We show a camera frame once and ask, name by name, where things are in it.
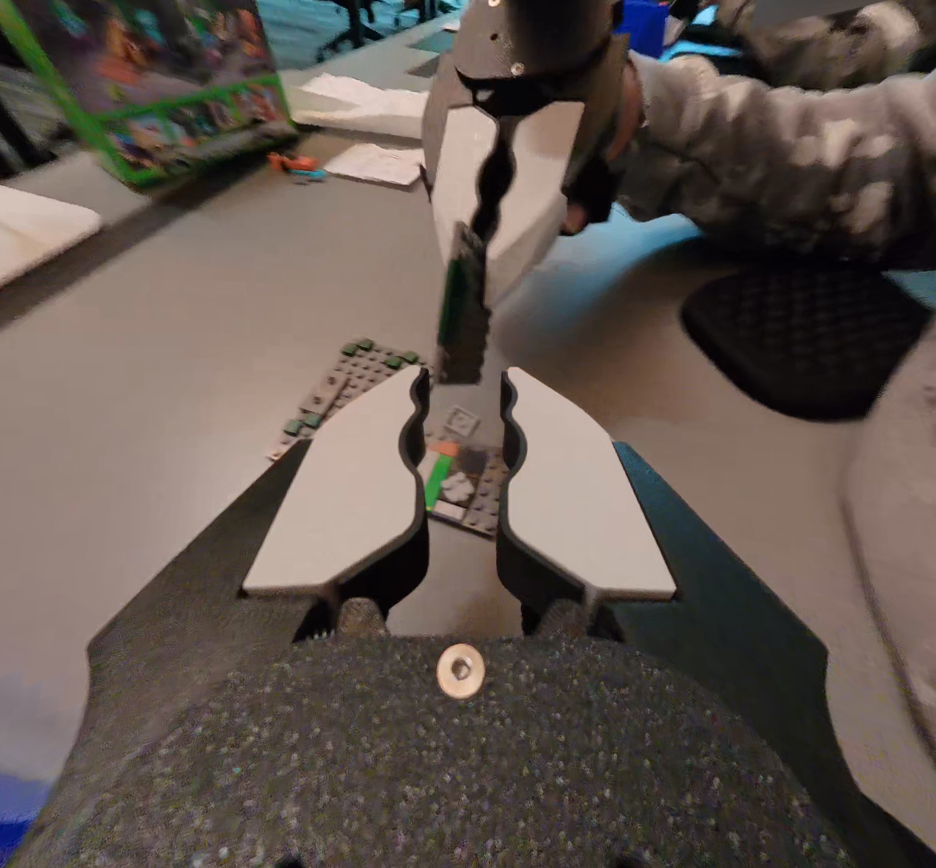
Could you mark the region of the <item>orange and teal lego assembly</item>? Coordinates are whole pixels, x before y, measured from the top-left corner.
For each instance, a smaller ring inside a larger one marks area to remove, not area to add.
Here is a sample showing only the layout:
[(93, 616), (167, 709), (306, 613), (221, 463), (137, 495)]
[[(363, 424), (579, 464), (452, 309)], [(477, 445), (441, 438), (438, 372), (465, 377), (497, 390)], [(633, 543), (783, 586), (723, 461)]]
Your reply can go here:
[(329, 177), (320, 162), (312, 157), (270, 152), (267, 161), (273, 170), (291, 177), (299, 184), (321, 183)]

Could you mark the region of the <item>white crumpled paper bag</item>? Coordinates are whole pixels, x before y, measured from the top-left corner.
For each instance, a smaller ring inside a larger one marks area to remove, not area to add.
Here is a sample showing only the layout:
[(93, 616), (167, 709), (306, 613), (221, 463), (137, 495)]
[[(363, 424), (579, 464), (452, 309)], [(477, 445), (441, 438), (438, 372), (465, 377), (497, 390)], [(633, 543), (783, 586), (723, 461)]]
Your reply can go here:
[(380, 89), (332, 74), (287, 89), (298, 124), (404, 140), (420, 140), (428, 97), (426, 90)]

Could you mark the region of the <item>dark grey lego plate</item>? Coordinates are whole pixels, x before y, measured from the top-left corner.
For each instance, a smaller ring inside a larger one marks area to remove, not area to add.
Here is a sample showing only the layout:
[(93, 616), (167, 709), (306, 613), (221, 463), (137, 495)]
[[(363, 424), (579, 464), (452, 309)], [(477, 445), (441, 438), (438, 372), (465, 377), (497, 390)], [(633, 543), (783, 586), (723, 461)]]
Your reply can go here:
[(463, 221), (455, 223), (437, 336), (435, 381), (474, 385), (482, 380), (490, 311), (486, 245)]

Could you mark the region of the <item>white instruction sheet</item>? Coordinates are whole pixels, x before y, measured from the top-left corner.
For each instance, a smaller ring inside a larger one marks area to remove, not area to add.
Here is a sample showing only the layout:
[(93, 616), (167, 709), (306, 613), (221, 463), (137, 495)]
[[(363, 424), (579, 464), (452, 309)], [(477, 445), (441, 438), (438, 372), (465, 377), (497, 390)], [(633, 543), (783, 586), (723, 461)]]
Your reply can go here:
[(422, 149), (391, 149), (356, 144), (323, 165), (327, 174), (357, 182), (410, 189), (420, 181), (425, 165)]

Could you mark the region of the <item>white stand base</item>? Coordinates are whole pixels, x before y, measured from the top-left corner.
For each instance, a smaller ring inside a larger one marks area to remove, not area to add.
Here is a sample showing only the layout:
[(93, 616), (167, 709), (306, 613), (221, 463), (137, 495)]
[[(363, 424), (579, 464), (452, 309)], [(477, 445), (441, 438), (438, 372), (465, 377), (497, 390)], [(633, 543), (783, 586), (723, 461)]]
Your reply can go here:
[(103, 227), (87, 207), (1, 186), (1, 287), (84, 242)]

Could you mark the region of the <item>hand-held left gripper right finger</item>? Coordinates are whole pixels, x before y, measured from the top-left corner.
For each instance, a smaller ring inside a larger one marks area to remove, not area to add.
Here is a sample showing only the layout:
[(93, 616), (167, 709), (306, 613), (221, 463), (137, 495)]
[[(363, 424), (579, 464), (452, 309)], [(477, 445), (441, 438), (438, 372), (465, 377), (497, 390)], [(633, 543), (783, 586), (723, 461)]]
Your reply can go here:
[(500, 411), (496, 570), (522, 631), (561, 603), (586, 626), (606, 606), (672, 604), (677, 581), (610, 434), (517, 366), (502, 373)]

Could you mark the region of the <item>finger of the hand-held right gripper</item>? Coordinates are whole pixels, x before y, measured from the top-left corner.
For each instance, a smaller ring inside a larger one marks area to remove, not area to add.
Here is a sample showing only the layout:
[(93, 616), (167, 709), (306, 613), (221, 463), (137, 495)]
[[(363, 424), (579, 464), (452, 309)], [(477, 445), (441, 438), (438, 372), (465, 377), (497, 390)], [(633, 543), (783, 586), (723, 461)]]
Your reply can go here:
[(563, 188), (584, 103), (552, 102), (521, 119), (510, 151), (513, 176), (487, 245), (485, 305), (494, 309), (555, 242), (566, 215)]
[(430, 202), (438, 249), (451, 254), (461, 225), (499, 258), (507, 198), (507, 119), (474, 106), (451, 109), (443, 132)]

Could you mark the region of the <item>person's right forearm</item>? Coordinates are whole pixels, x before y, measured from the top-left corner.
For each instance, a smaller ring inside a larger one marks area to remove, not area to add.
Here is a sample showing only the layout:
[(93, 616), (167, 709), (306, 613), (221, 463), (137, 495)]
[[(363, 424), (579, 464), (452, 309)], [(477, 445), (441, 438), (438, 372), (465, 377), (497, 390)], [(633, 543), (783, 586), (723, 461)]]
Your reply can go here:
[(638, 220), (681, 214), (746, 251), (934, 269), (934, 0), (756, 28), (716, 0), (767, 81), (630, 53), (606, 157)]

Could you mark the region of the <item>colourful lego box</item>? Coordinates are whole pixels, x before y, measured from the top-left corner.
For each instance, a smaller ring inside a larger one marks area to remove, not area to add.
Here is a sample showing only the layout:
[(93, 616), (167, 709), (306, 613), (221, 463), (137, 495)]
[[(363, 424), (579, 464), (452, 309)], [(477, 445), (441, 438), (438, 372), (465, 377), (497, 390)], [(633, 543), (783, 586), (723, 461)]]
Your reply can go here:
[(297, 135), (255, 0), (2, 0), (2, 32), (129, 187)]

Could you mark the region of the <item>person's right hand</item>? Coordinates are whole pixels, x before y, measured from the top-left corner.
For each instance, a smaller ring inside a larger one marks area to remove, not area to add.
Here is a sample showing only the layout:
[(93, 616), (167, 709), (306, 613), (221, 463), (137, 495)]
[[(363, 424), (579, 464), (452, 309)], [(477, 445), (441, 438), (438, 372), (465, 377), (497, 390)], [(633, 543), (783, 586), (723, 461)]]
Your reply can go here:
[(621, 163), (645, 120), (642, 85), (632, 54), (626, 56), (620, 89), (613, 120), (569, 187), (561, 236), (576, 235), (609, 218), (623, 174)]

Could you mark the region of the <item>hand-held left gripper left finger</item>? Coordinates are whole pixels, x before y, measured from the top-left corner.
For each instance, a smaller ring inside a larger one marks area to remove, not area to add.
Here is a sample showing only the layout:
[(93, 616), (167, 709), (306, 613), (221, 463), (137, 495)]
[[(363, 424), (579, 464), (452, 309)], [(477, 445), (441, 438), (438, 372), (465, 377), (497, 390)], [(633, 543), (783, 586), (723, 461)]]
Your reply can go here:
[(430, 374), (398, 370), (315, 434), (241, 589), (311, 596), (334, 617), (368, 599), (383, 619), (429, 568), (424, 424)]

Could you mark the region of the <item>grey lego baseplate build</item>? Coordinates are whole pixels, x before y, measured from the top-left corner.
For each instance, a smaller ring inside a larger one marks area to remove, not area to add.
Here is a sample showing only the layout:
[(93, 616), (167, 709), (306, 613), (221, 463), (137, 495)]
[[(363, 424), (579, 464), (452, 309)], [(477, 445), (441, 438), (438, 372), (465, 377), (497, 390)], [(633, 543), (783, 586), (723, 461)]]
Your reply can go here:
[[(399, 350), (368, 337), (346, 342), (331, 367), (285, 420), (267, 459), (274, 463), (298, 441), (310, 441), (359, 396), (408, 367), (432, 371), (414, 350)], [(507, 476), (500, 446), (480, 440), (482, 419), (452, 404), (424, 424), (426, 454), (419, 466), (430, 518), (488, 540), (495, 539), (500, 493)]]

